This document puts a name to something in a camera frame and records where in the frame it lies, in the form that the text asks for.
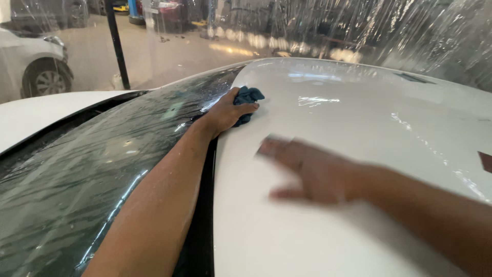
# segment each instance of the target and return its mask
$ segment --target human arm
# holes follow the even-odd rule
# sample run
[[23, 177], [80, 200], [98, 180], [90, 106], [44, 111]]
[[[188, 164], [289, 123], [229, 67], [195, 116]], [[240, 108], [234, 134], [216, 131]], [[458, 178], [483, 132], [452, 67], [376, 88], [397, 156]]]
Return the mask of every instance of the human arm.
[[277, 188], [271, 197], [327, 205], [366, 200], [473, 276], [492, 276], [491, 206], [299, 141], [267, 138], [259, 153], [302, 180], [301, 187]]
[[233, 105], [233, 88], [193, 123], [116, 216], [84, 277], [171, 276], [194, 213], [210, 141], [258, 104]]

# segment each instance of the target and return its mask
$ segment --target car window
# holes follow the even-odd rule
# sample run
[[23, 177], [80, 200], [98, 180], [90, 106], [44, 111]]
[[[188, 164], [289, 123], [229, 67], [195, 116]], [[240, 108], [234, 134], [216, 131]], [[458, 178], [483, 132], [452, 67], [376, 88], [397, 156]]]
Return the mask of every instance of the car window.
[[0, 275], [81, 275], [131, 191], [245, 65], [125, 102], [11, 169], [0, 180]]

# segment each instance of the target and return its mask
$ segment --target black pole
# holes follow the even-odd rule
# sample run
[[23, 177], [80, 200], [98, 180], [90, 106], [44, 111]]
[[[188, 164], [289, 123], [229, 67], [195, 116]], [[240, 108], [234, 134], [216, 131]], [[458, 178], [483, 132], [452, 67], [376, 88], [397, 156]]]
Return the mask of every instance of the black pole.
[[106, 14], [108, 16], [109, 31], [113, 38], [113, 46], [115, 48], [116, 59], [118, 60], [118, 67], [120, 68], [120, 75], [122, 76], [122, 82], [124, 89], [130, 89], [130, 82], [128, 81], [128, 73], [126, 72], [126, 65], [124, 63], [122, 43], [120, 41], [120, 34], [118, 33], [118, 26], [116, 26], [115, 11], [113, 10], [113, 0], [105, 0]]

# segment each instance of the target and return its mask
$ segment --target transparent plastic curtain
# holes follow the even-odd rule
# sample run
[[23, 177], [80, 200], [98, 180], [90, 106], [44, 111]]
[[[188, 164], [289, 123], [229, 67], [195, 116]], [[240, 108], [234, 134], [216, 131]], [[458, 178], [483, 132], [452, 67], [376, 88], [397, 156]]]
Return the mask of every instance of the transparent plastic curtain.
[[113, 90], [119, 71], [101, 3], [1, 0], [0, 103]]
[[492, 1], [216, 1], [209, 34], [261, 56], [383, 66], [492, 91]]
[[[132, 89], [159, 87], [251, 59], [309, 57], [399, 69], [492, 91], [489, 0], [136, 1], [146, 26], [115, 12]], [[47, 78], [35, 75], [51, 69], [67, 79], [62, 62], [73, 73], [65, 91], [122, 89], [103, 0], [0, 3], [2, 30], [39, 35], [30, 40], [11, 31], [2, 35], [0, 103], [46, 94], [33, 92], [36, 82], [42, 89]], [[47, 36], [59, 37], [65, 53]], [[40, 58], [52, 61], [28, 68]]]

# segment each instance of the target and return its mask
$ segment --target car roof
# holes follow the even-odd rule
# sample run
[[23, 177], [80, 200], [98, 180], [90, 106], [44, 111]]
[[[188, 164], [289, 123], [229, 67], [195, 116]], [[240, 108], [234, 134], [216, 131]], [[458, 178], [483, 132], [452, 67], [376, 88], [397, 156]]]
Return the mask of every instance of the car roof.
[[215, 276], [463, 276], [366, 203], [314, 207], [268, 200], [295, 181], [255, 155], [274, 134], [396, 169], [483, 202], [492, 174], [492, 94], [378, 67], [264, 59], [233, 86], [265, 95], [251, 121], [221, 134], [215, 160]]
[[0, 153], [36, 132], [100, 101], [130, 91], [71, 92], [0, 104]]

